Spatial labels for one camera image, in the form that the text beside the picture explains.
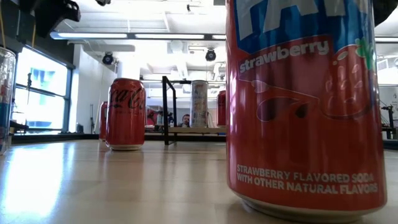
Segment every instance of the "window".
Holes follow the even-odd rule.
[[[12,119],[29,129],[67,129],[68,76],[66,66],[24,48],[18,55]]]

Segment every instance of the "red soda can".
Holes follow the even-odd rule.
[[[226,91],[221,90],[217,95],[217,126],[225,127],[226,123]]]
[[[232,191],[300,222],[351,222],[382,208],[372,1],[226,4]]]
[[[146,93],[139,80],[117,78],[108,95],[106,142],[114,150],[137,150],[144,144]]]
[[[105,141],[106,138],[106,115],[108,112],[108,102],[104,101],[99,110],[99,140]]]

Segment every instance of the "silver can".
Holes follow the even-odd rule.
[[[16,57],[10,50],[0,47],[0,155],[8,148],[12,91]]]
[[[207,89],[208,83],[206,81],[192,81],[190,111],[191,128],[207,128]]]

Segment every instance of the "table surface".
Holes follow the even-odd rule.
[[[386,151],[388,204],[356,224],[398,223],[398,152]],[[13,146],[0,156],[0,223],[288,224],[226,185],[225,143],[95,140]]]

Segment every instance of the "white wall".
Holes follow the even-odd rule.
[[[72,95],[70,107],[69,131],[76,131],[76,123],[83,125],[84,132],[90,133],[90,104],[93,105],[93,119],[96,121],[97,111],[103,101],[108,100],[108,91],[116,78],[114,71],[83,51],[83,47],[75,45],[73,64],[76,70],[72,77]]]

